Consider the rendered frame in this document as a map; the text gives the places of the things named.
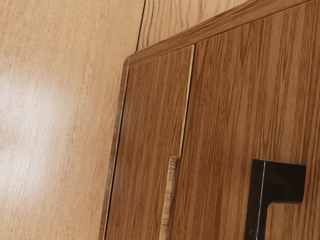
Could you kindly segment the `brown wooden drawer cabinet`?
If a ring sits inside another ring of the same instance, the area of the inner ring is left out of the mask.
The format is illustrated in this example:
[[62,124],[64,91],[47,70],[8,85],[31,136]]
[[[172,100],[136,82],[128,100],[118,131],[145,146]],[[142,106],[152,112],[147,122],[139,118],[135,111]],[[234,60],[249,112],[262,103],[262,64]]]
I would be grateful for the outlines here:
[[123,64],[99,240],[320,240],[320,0],[248,0]]

